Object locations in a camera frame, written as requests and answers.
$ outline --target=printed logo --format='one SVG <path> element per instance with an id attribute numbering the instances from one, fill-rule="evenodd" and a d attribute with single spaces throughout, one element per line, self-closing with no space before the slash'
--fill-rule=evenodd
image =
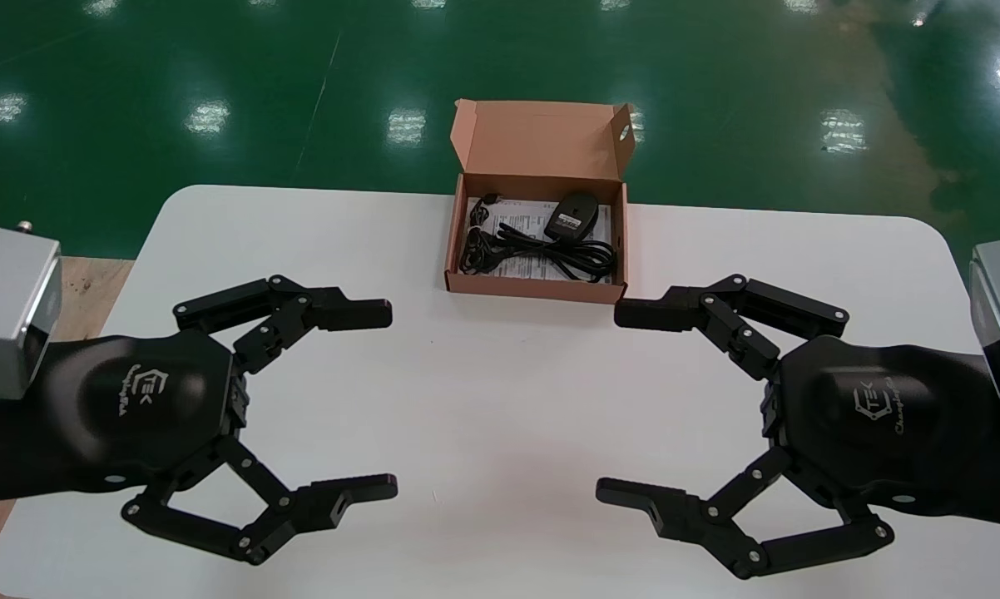
<path id="1" fill-rule="evenodd" d="M 888 391 L 874 389 L 873 383 L 861 383 L 862 387 L 851 390 L 854 396 L 854 411 L 865 414 L 870 420 L 877 420 L 892 413 L 892 398 Z"/>
<path id="2" fill-rule="evenodd" d="M 138 398 L 138 405 L 151 405 L 153 397 L 164 392 L 168 373 L 153 369 L 135 374 L 139 370 L 141 370 L 141 364 L 134 364 L 123 378 L 123 387 L 119 391 L 119 416 L 121 418 L 125 416 L 127 406 L 131 405 L 131 398 Z"/>
<path id="3" fill-rule="evenodd" d="M 903 436 L 903 432 L 906 431 L 906 422 L 903 418 L 903 398 L 900 398 L 899 388 L 896 387 L 891 376 L 884 378 L 884 386 L 888 387 L 888 390 L 875 389 L 873 383 L 860 382 L 859 384 L 860 387 L 851 390 L 851 397 L 854 398 L 854 411 L 875 421 L 895 412 L 896 424 L 893 429 L 896 435 Z"/>

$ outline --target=green epoxy floor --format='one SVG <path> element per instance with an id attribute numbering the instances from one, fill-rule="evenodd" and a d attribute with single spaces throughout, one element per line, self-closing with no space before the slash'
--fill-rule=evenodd
<path id="1" fill-rule="evenodd" d="M 195 183 L 451 193 L 459 97 L 634 103 L 633 201 L 1000 238 L 1000 0 L 4 0 L 0 225 L 132 258 Z"/>

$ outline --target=open cardboard box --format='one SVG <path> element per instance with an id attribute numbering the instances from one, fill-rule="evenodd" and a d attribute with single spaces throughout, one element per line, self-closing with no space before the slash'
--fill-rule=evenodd
<path id="1" fill-rule="evenodd" d="M 622 173 L 636 148 L 628 105 L 458 100 L 451 139 L 463 173 L 455 187 L 444 261 L 449 291 L 597 304 L 614 304 L 622 297 L 629 242 Z M 610 285 L 459 272 L 468 198 L 496 193 L 511 200 L 559 201 L 577 191 L 611 205 L 611 245 L 618 266 Z"/>

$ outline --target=paper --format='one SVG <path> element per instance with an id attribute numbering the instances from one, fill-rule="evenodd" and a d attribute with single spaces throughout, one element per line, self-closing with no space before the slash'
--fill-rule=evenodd
<path id="1" fill-rule="evenodd" d="M 467 223 L 470 223 L 470 212 L 474 205 L 478 203 L 478 198 L 469 198 L 467 201 Z M 489 217 L 482 223 L 482 230 L 490 235 L 496 235 L 501 223 L 514 227 L 523 234 L 530 235 L 534 239 L 546 239 L 545 227 L 551 219 L 552 212 L 556 209 L 558 202 L 555 201 L 523 201 L 523 200 L 500 200 L 493 205 L 486 205 Z M 585 241 L 602 241 L 611 243 L 611 207 L 600 205 L 600 215 L 596 218 L 596 224 L 588 231 Z M 573 269 L 573 274 L 585 276 L 580 270 Z M 556 268 L 548 258 L 541 255 L 516 255 L 514 258 L 507 258 L 500 263 L 493 272 L 483 273 L 480 276 L 489 277 L 511 277 L 511 278 L 534 278 L 535 280 L 569 280 L 563 270 Z M 600 280 L 604 285 L 611 284 L 611 276 L 608 275 Z"/>

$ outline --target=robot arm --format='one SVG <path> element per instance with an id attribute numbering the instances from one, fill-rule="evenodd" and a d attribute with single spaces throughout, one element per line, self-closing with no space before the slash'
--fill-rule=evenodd
<path id="1" fill-rule="evenodd" d="M 29 275 L 5 285 L 17 292 L 2 297 L 0 318 L 52 330 L 55 315 L 47 314 L 54 306 L 59 311 L 60 278 L 54 244 L 0 229 L 0 247 L 20 251 L 14 274 Z M 122 509 L 132 526 L 258 565 L 294 535 L 337 527 L 353 503 L 396 497 L 391 474 L 291 490 L 238 440 L 248 424 L 247 374 L 312 329 L 389 326 L 389 302 L 350 300 L 338 288 L 304 288 L 273 276 L 189 300 L 173 312 L 180 331 L 171 337 L 49 344 L 39 334 L 36 358 L 27 355 L 29 336 L 0 334 L 0 373 L 13 373 L 0 375 L 0 500 L 144 486 Z M 235 341 L 233 353 L 210 336 L 257 319 L 263 321 Z M 26 387 L 17 397 L 20 384 Z M 169 507 L 174 493 L 224 463 L 267 504 L 255 521 L 231 527 Z"/>
<path id="2" fill-rule="evenodd" d="M 740 316 L 808 339 L 778 358 Z M 982 356 L 838 339 L 849 315 L 743 275 L 658 300 L 623 299 L 619 326 L 698 329 L 754 379 L 770 448 L 709 499 L 602 478 L 603 503 L 648 512 L 656 534 L 703 546 L 746 579 L 868 555 L 894 539 L 869 511 L 1000 523 L 1000 401 Z M 733 517 L 780 477 L 842 526 L 757 542 Z"/>

